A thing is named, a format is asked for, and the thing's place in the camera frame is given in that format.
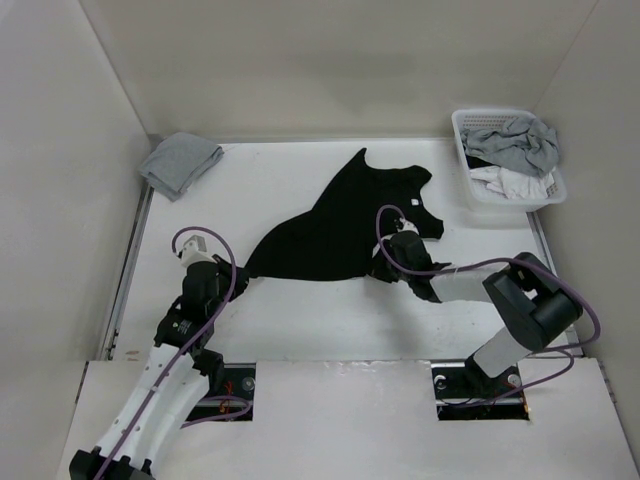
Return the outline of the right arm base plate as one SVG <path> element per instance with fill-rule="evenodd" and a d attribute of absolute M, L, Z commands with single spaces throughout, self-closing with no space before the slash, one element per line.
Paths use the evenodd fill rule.
<path fill-rule="evenodd" d="M 511 366 L 496 378 L 471 373 L 461 362 L 435 363 L 431 368 L 436 413 L 441 421 L 528 421 L 520 371 Z"/>

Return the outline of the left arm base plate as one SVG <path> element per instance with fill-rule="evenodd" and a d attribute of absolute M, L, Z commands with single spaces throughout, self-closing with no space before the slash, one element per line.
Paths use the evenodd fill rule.
<path fill-rule="evenodd" d="M 186 423 L 210 421 L 251 421 L 256 390 L 257 365 L 231 363 L 210 384 L 204 397 L 194 406 Z"/>

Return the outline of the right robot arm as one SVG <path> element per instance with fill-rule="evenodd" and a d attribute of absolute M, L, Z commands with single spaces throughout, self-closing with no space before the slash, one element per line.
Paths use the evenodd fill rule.
<path fill-rule="evenodd" d="M 500 376 L 526 356 L 545 351 L 583 314 L 583 305 L 528 252 L 468 267 L 436 263 L 418 234 L 402 231 L 379 241 L 371 275 L 404 282 L 431 303 L 481 302 L 493 306 L 502 327 L 465 360 L 463 380 L 473 394 L 489 394 Z"/>

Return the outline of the black tank top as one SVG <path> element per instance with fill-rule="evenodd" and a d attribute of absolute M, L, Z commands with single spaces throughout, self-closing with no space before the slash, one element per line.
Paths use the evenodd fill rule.
<path fill-rule="evenodd" d="M 424 206 L 422 188 L 432 174 L 422 166 L 375 169 L 359 150 L 341 168 L 311 210 L 274 227 L 246 263 L 253 278 L 341 281 L 372 270 L 376 215 L 399 207 L 423 239 L 439 240 L 444 221 Z"/>

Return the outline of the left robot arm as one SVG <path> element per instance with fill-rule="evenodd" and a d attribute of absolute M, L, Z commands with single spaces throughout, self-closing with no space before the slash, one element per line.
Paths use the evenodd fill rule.
<path fill-rule="evenodd" d="M 133 391 L 93 449 L 76 451 L 72 479 L 156 477 L 196 404 L 223 390 L 223 356 L 206 345 L 216 318 L 247 284 L 247 274 L 219 256 L 186 267 L 181 294 L 158 324 Z"/>

